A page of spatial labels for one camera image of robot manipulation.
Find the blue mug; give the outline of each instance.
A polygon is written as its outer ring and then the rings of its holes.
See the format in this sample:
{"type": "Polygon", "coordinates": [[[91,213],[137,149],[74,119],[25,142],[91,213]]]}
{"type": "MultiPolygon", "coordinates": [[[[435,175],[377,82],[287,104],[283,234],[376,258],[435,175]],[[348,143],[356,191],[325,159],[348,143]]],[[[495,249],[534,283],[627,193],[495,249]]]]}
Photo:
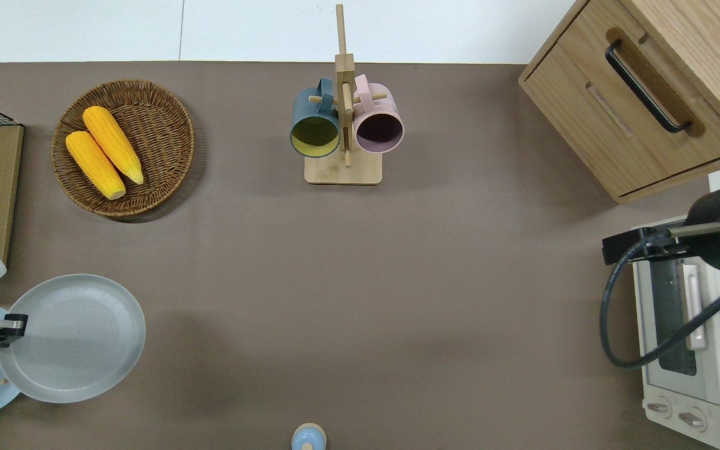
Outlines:
{"type": "Polygon", "coordinates": [[[331,154],[338,148],[340,128],[338,108],[333,103],[332,80],[324,77],[318,87],[309,87],[296,95],[291,145],[297,152],[309,158],[331,154]],[[320,102],[311,102],[311,96],[321,97],[320,102]]]}

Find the pink mug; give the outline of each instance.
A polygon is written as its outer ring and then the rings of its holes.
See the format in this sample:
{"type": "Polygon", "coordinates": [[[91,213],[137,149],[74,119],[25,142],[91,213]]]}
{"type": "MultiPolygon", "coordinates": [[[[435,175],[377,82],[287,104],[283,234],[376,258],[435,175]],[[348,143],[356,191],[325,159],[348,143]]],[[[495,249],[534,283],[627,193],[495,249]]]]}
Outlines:
{"type": "Polygon", "coordinates": [[[394,150],[402,142],[404,128],[391,90],[377,82],[368,83],[365,74],[355,77],[354,82],[357,83],[354,96],[360,98],[360,103],[354,105],[352,120],[355,142],[371,153],[394,150]],[[375,94],[386,97],[374,100],[375,94]]]}

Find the mug handle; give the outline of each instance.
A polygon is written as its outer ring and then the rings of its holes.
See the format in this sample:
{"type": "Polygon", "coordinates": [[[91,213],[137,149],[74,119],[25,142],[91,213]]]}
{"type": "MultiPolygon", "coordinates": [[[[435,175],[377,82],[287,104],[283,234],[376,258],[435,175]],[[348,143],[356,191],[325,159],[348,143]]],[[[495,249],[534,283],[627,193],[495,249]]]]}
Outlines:
{"type": "Polygon", "coordinates": [[[318,82],[318,95],[321,97],[321,105],[318,106],[318,114],[329,115],[332,109],[332,80],[323,77],[318,82]]]}
{"type": "Polygon", "coordinates": [[[363,111],[369,113],[374,110],[374,100],[371,99],[371,87],[368,85],[366,74],[354,77],[354,84],[357,85],[357,96],[360,97],[360,105],[363,111]]]}

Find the white wall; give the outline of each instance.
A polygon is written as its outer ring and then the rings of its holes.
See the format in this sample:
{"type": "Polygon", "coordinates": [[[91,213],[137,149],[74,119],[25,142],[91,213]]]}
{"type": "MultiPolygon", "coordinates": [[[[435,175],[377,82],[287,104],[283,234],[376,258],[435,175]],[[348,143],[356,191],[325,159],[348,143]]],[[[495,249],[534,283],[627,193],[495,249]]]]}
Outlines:
{"type": "MultiPolygon", "coordinates": [[[[573,0],[343,0],[374,63],[527,63],[573,0]]],[[[335,2],[0,0],[0,62],[328,61],[335,2]]]]}

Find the black drawer handle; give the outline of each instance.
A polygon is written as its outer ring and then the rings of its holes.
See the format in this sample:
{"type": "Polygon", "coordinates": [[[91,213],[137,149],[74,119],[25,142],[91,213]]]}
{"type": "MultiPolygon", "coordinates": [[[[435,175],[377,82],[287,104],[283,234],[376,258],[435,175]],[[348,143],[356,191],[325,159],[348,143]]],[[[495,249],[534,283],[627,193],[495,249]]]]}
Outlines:
{"type": "Polygon", "coordinates": [[[632,93],[635,94],[635,97],[637,97],[637,99],[640,100],[641,103],[643,103],[643,106],[645,106],[646,109],[651,112],[652,116],[654,116],[654,118],[657,119],[657,121],[660,123],[660,126],[662,126],[663,129],[665,129],[669,133],[679,133],[680,131],[688,128],[688,126],[691,126],[691,121],[685,122],[682,125],[677,125],[674,122],[671,122],[671,119],[668,118],[668,115],[666,115],[666,113],[664,113],[663,110],[660,109],[660,106],[657,105],[657,102],[654,102],[654,99],[652,99],[651,95],[646,92],[646,89],[643,89],[641,83],[638,82],[638,80],[635,79],[635,77],[632,76],[631,73],[629,73],[628,69],[626,69],[624,64],[621,62],[621,60],[618,59],[615,54],[615,49],[618,48],[620,43],[621,40],[617,39],[611,44],[611,46],[607,48],[605,59],[607,60],[609,65],[611,65],[615,73],[617,73],[618,76],[621,77],[622,80],[624,80],[624,83],[626,83],[632,93]]]}

